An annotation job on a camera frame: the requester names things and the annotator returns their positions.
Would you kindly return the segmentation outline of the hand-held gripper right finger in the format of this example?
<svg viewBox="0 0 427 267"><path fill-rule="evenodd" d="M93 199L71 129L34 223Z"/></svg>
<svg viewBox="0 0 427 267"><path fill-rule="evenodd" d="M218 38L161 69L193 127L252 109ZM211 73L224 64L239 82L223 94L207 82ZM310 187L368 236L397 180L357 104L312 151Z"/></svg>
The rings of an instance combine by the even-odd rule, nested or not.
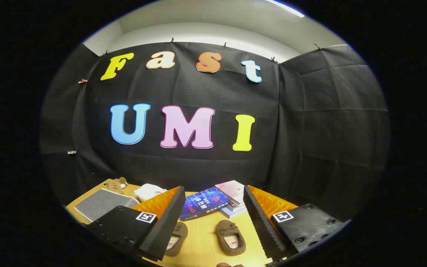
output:
<svg viewBox="0 0 427 267"><path fill-rule="evenodd" d="M244 203L266 257L274 261L298 260L347 226L315 204L297 206L250 185Z"/></svg>

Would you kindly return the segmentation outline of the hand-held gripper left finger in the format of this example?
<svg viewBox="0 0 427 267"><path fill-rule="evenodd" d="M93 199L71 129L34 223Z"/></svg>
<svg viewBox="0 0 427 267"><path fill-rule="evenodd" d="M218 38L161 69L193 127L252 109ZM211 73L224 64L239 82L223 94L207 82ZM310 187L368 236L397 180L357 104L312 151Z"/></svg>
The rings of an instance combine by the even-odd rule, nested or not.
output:
<svg viewBox="0 0 427 267"><path fill-rule="evenodd" d="M126 255L162 260L184 203L177 186L132 208L118 205L85 228Z"/></svg>

